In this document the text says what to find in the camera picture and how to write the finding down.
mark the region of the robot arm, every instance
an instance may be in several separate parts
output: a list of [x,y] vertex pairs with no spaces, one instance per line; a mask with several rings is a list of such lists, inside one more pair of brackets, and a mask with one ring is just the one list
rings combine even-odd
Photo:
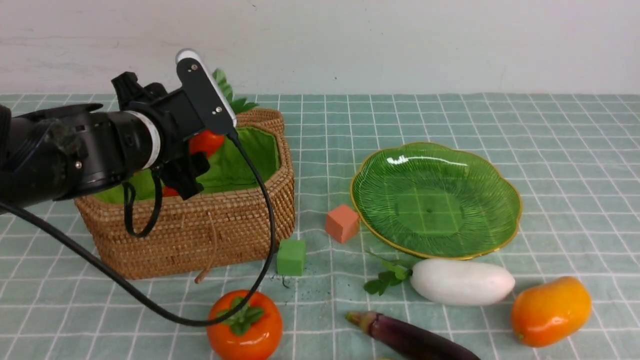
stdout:
[[[113,79],[119,111],[95,111],[102,105],[80,104],[12,117],[8,108],[0,106],[0,214],[13,213],[43,229],[161,316],[183,325],[208,326],[231,317],[257,290],[275,251],[275,221],[266,187],[238,140],[236,114],[211,73],[193,50],[181,50],[175,61],[182,86],[170,93],[159,83],[140,86],[132,72]],[[247,297],[224,316],[195,321],[165,311],[62,232],[24,210],[122,184],[127,231],[145,237],[161,210],[161,182],[184,200],[203,190],[196,178],[209,170],[209,162],[204,153],[189,153],[189,139],[206,129],[226,135],[244,156],[271,220],[271,248],[264,268]],[[135,191],[127,181],[147,168],[156,186],[156,206],[146,228],[135,233],[131,218]]]

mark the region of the orange cube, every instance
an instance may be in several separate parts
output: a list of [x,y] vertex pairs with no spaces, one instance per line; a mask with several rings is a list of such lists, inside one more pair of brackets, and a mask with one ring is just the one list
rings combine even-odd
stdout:
[[324,230],[344,244],[360,231],[360,217],[349,206],[340,205],[327,214]]

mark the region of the green plate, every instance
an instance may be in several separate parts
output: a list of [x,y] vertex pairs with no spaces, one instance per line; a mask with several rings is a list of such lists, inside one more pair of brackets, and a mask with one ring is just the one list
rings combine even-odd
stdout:
[[420,258],[471,259],[507,245],[522,200],[485,159],[436,143],[408,143],[369,156],[351,182],[364,225]]

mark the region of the eggplant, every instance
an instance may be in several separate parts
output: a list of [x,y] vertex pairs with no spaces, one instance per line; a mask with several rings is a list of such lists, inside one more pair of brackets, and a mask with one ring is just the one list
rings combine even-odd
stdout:
[[375,311],[350,311],[346,318],[406,360],[480,360],[469,349],[447,338]]

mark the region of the tomato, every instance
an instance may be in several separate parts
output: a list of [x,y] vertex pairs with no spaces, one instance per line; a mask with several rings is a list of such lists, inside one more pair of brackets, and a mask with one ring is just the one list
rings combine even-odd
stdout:
[[[209,318],[231,310],[248,292],[237,290],[222,296]],[[278,306],[259,291],[247,305],[227,321],[207,327],[209,344],[222,360],[267,360],[280,344],[283,325]]]
[[175,189],[172,188],[167,188],[166,186],[162,189],[162,196],[163,197],[174,197],[174,196],[178,196],[180,194],[178,194],[178,192]]
[[216,135],[209,130],[202,131],[200,134],[192,137],[189,141],[189,152],[204,152],[209,159],[225,142],[223,135]]

